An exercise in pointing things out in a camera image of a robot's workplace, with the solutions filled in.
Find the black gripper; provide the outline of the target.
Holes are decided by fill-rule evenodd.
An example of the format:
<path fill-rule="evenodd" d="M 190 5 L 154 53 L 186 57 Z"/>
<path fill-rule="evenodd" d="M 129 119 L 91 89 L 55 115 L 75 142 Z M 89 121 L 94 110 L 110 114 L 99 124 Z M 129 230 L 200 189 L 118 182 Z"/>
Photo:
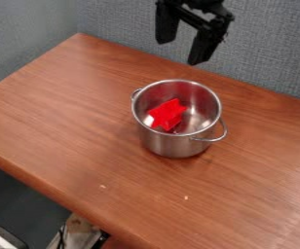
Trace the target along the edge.
<path fill-rule="evenodd" d="M 224 40 L 233 13 L 225 8 L 225 0 L 157 0 L 155 39 L 166 44 L 175 39 L 181 22 L 198 32 L 193 40 L 187 63 L 208 61 Z"/>

